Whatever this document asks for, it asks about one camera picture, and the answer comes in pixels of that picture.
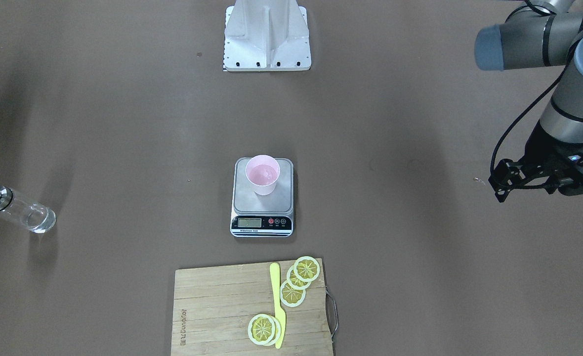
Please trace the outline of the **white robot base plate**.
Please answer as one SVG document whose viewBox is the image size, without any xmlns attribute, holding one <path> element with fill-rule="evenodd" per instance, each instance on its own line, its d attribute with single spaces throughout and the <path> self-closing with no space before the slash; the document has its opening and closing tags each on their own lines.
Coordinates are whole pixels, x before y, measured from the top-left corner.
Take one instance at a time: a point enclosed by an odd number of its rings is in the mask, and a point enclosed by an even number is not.
<svg viewBox="0 0 583 356">
<path fill-rule="evenodd" d="M 237 0 L 225 10 L 223 70 L 310 70 L 307 14 L 295 0 Z"/>
</svg>

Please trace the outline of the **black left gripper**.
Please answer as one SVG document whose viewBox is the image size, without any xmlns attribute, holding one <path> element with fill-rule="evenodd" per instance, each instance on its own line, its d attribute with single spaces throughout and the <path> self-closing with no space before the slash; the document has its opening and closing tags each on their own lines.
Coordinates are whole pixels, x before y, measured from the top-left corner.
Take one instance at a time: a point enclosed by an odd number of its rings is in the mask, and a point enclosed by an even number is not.
<svg viewBox="0 0 583 356">
<path fill-rule="evenodd" d="M 539 121 L 526 142 L 524 156 L 517 161 L 502 159 L 490 173 L 488 182 L 497 201 L 503 203 L 513 190 L 532 189 L 528 183 L 538 178 L 554 177 L 560 184 L 578 184 L 578 172 L 557 151 L 558 148 L 576 150 L 578 147 L 578 143 L 551 136 Z"/>
</svg>

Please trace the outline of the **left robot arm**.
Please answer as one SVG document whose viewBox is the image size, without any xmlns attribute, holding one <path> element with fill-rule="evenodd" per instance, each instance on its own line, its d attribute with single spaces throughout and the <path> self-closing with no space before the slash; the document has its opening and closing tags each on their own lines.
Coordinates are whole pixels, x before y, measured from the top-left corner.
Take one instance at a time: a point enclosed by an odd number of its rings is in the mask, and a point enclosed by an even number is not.
<svg viewBox="0 0 583 356">
<path fill-rule="evenodd" d="M 502 133 L 488 182 L 503 203 L 514 190 L 583 195 L 583 9 L 571 0 L 525 0 L 504 20 L 479 31 L 474 58 L 483 71 L 560 67 L 547 89 Z M 506 136 L 542 99 L 547 104 L 519 160 L 497 160 Z"/>
</svg>

